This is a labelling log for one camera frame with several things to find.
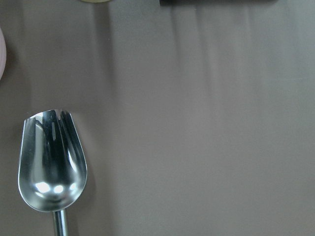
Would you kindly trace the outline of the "yellow lemon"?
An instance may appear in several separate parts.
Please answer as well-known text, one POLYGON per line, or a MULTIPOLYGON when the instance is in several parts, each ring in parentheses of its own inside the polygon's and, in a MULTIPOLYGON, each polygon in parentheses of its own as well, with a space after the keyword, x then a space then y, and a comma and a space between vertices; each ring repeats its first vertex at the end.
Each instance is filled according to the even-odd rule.
POLYGON ((111 0, 81 0, 81 1, 89 2, 89 3, 103 3, 103 2, 108 2, 111 0))

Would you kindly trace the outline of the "steel ice scoop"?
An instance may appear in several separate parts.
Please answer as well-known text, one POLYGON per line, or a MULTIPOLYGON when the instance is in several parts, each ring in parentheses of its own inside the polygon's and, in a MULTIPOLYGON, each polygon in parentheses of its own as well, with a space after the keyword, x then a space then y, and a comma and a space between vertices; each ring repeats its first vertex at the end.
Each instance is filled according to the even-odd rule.
POLYGON ((24 121, 18 188, 24 202, 50 212, 57 236, 67 236, 66 208, 83 193, 87 163, 72 115, 48 110, 24 121))

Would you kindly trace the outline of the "pink bowl with ice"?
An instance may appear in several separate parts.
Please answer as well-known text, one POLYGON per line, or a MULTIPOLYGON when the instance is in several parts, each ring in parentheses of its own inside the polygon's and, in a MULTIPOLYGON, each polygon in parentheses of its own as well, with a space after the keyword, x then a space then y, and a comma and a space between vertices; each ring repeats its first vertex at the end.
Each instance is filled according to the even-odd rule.
POLYGON ((3 76, 6 65, 6 44, 2 30, 0 29, 0 79, 3 76))

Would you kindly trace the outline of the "wooden cutting board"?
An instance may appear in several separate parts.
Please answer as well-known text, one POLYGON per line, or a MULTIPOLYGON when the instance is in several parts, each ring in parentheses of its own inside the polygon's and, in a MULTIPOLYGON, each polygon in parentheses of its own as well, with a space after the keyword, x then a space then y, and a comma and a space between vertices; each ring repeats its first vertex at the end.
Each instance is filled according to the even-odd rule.
POLYGON ((160 0, 160 6, 269 4, 275 0, 160 0))

